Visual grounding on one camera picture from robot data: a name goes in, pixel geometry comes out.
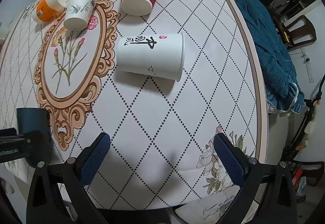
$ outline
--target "blue cloth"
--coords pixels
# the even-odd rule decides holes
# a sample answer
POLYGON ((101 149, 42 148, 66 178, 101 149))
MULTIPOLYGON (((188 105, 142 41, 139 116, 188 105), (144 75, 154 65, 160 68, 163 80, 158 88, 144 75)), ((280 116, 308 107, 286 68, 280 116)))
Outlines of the blue cloth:
POLYGON ((299 113, 304 105, 304 95, 296 79, 295 67, 268 11, 259 0, 234 1, 251 32, 268 102, 280 111, 291 109, 299 113))

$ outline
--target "blue gripper pad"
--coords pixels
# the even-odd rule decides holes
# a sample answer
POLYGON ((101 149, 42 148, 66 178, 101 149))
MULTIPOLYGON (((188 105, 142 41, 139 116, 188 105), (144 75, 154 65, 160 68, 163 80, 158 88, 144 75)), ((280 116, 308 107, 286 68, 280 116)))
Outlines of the blue gripper pad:
POLYGON ((104 134, 81 169, 79 182, 82 186, 90 185, 111 147, 109 135, 107 133, 104 134))
POLYGON ((214 136, 213 146, 233 184, 242 187, 245 183, 244 168, 219 134, 214 136))

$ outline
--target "table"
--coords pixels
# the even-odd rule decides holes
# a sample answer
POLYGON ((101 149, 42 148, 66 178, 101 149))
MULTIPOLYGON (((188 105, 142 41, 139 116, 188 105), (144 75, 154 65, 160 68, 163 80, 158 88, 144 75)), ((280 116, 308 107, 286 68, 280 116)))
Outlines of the table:
MULTIPOLYGON (((162 208, 221 194, 231 181, 212 148, 216 132, 260 162, 266 154, 264 83, 242 15, 234 0, 157 0, 143 17, 125 14, 120 2, 99 0, 81 35, 66 32, 64 13, 36 25, 35 3, 25 9, 0 54, 1 128, 17 127, 15 108, 48 109, 53 163, 108 133, 111 149, 87 187, 99 208, 162 208), (119 71, 119 38, 171 32, 185 35, 179 83, 119 71), (75 61, 65 57, 76 68, 61 77, 60 37, 80 47, 75 61)), ((24 159, 5 166, 30 183, 24 159)))

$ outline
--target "barcode label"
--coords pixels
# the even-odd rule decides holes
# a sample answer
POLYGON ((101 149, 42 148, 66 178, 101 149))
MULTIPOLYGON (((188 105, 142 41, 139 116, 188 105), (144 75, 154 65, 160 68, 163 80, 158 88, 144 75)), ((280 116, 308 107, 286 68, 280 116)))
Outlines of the barcode label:
POLYGON ((38 12, 36 12, 36 15, 37 15, 38 17, 40 17, 42 14, 43 14, 43 12, 42 12, 41 10, 38 10, 38 12))

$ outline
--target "wooden chair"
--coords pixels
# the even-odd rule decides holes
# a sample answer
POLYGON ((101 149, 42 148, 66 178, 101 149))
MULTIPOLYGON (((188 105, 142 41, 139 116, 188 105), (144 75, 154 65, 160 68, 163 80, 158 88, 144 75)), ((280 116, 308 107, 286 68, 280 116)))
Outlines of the wooden chair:
POLYGON ((298 47, 304 44, 315 42, 315 40, 317 39, 315 28, 311 23, 311 21, 305 15, 301 15, 300 17, 295 19, 292 23, 290 23, 288 26, 283 25, 283 30, 285 35, 287 35, 288 37, 287 38, 289 44, 288 49, 291 47, 298 47), (301 27, 289 31, 289 29, 293 27, 300 20, 304 20, 305 24, 302 25, 301 27), (311 35, 312 38, 301 42, 296 42, 296 43, 294 42, 294 39, 307 36, 307 35, 311 35))

